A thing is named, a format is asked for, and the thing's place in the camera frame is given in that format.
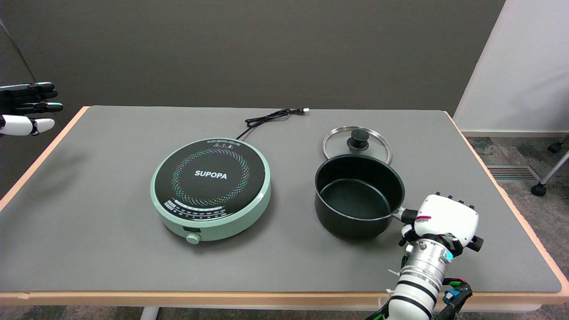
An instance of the lid rim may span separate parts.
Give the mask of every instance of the lid rim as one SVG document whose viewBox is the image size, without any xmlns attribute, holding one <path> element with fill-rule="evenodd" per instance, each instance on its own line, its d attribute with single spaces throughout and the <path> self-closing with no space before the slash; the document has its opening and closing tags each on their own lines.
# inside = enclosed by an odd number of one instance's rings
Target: lid rim
<svg viewBox="0 0 569 320">
<path fill-rule="evenodd" d="M 328 142 L 328 140 L 330 140 L 332 136 L 341 132 L 353 131 L 358 129 L 367 132 L 370 136 L 378 139 L 385 146 L 385 149 L 387 150 L 387 158 L 385 159 L 384 162 L 387 163 L 388 165 L 391 164 L 391 158 L 393 157 L 393 152 L 391 150 L 389 142 L 385 140 L 385 138 L 383 138 L 383 136 L 380 135 L 377 131 L 360 126 L 341 126 L 330 130 L 330 132 L 328 132 L 328 134 L 324 136 L 324 139 L 322 139 L 322 152 L 324 153 L 324 157 L 326 158 L 326 160 L 331 158 L 330 155 L 326 152 L 326 143 Z"/>
</svg>

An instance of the black cooking pot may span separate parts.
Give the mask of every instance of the black cooking pot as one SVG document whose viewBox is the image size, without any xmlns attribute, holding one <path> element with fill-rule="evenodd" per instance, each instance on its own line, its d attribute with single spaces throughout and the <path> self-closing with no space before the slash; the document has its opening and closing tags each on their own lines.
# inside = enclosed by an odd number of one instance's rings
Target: black cooking pot
<svg viewBox="0 0 569 320">
<path fill-rule="evenodd" d="M 365 155 L 330 158 L 316 172 L 316 213 L 335 235 L 373 238 L 400 215 L 405 187 L 387 164 Z"/>
</svg>

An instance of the led light pattern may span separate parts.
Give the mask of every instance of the led light pattern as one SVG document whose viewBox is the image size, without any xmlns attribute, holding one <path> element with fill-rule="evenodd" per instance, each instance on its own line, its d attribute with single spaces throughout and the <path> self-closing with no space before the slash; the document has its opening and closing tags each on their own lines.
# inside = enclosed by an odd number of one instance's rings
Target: led light pattern
<svg viewBox="0 0 569 320">
<path fill-rule="evenodd" d="M 182 190 L 182 187 L 180 186 L 180 174 L 182 173 L 184 168 L 193 160 L 201 157 L 202 155 L 206 155 L 206 154 L 228 155 L 228 156 L 234 158 L 235 160 L 237 160 L 237 162 L 239 163 L 239 166 L 241 167 L 241 172 L 242 172 L 241 179 L 239 180 L 239 183 L 237 184 L 237 186 L 230 193 L 228 193 L 222 197 L 215 198 L 215 199 L 193 198 L 193 197 L 187 195 L 184 192 L 184 190 Z M 243 157 L 240 154 L 238 154 L 235 151 L 230 150 L 230 149 L 212 148 L 212 149 L 206 149 L 206 150 L 198 151 L 198 152 L 190 155 L 186 159 L 184 159 L 178 165 L 178 167 L 176 167 L 176 169 L 174 170 L 174 173 L 172 174 L 172 187 L 174 189 L 174 192 L 176 193 L 176 196 L 178 196 L 181 200 L 185 201 L 186 203 L 188 203 L 191 206 L 217 206 L 219 204 L 225 203 L 228 200 L 235 198 L 235 196 L 245 188 L 248 180 L 249 180 L 249 166 L 247 165 L 247 162 L 245 161 L 245 159 L 243 159 Z"/>
</svg>

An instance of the carpet floor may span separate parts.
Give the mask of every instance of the carpet floor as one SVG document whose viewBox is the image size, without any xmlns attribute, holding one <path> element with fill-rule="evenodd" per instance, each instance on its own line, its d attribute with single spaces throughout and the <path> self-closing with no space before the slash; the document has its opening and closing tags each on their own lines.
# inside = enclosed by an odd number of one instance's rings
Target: carpet floor
<svg viewBox="0 0 569 320">
<path fill-rule="evenodd" d="M 552 138 L 469 138 L 471 145 L 487 165 L 529 165 L 544 177 L 567 151 L 551 154 L 547 147 Z M 547 184 L 547 194 L 530 193 L 531 183 L 500 183 L 555 259 L 569 276 L 569 166 L 559 170 Z M 0 320 L 135 320 L 141 307 L 98 306 L 26 306 L 0 307 Z M 160 308 L 159 320 L 363 320 L 370 312 L 348 311 L 259 311 Z M 543 306 L 519 313 L 462 313 L 457 320 L 538 320 L 569 319 L 569 303 Z"/>
</svg>

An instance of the gray table mat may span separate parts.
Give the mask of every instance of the gray table mat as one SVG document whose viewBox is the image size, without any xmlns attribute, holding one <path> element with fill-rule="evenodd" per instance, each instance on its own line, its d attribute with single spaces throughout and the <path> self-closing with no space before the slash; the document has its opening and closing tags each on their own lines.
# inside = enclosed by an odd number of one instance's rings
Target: gray table mat
<svg viewBox="0 0 569 320">
<path fill-rule="evenodd" d="M 560 283 L 443 112 L 314 110 L 253 130 L 273 196 L 245 232 L 187 244 L 160 222 L 150 179 L 172 151 L 236 137 L 268 109 L 94 106 L 0 212 L 0 291 L 128 290 L 382 292 L 394 289 L 403 249 L 395 221 L 374 241 L 330 235 L 314 210 L 324 135 L 344 125 L 380 132 L 417 208 L 435 191 L 474 204 L 480 253 L 447 275 L 477 292 L 558 292 Z"/>
</svg>

